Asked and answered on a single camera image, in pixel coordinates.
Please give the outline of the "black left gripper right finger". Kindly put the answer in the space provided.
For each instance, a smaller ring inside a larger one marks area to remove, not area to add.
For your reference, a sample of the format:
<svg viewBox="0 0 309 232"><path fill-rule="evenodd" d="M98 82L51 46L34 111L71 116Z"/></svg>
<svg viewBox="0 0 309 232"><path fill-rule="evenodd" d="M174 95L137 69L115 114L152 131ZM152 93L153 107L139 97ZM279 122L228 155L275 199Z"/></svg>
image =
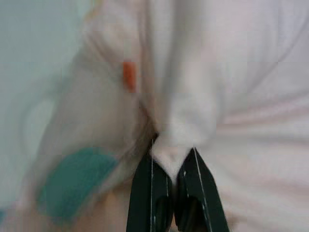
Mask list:
<svg viewBox="0 0 309 232"><path fill-rule="evenodd" d="M177 175L175 221L180 232L229 232L215 180L192 148Z"/></svg>

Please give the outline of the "pink patterned pillow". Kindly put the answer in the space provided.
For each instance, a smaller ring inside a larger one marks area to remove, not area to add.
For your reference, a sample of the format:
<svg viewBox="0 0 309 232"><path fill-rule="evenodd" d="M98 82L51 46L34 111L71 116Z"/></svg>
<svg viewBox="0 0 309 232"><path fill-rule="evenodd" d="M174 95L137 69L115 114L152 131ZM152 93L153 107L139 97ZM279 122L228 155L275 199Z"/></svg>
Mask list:
<svg viewBox="0 0 309 232"><path fill-rule="evenodd" d="M309 232L309 0L102 0L1 232L123 232L148 140L176 183L190 148L232 232ZM90 146L118 165L71 223L39 210L47 176Z"/></svg>

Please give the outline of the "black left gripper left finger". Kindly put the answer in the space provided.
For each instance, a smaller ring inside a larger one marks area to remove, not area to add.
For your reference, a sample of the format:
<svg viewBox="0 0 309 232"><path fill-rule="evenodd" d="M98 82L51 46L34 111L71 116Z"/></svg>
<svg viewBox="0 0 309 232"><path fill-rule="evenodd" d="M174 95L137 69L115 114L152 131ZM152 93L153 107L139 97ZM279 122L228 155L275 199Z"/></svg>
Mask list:
<svg viewBox="0 0 309 232"><path fill-rule="evenodd" d="M126 232L169 232L171 227L172 183L150 154L153 143L154 139L132 180Z"/></svg>

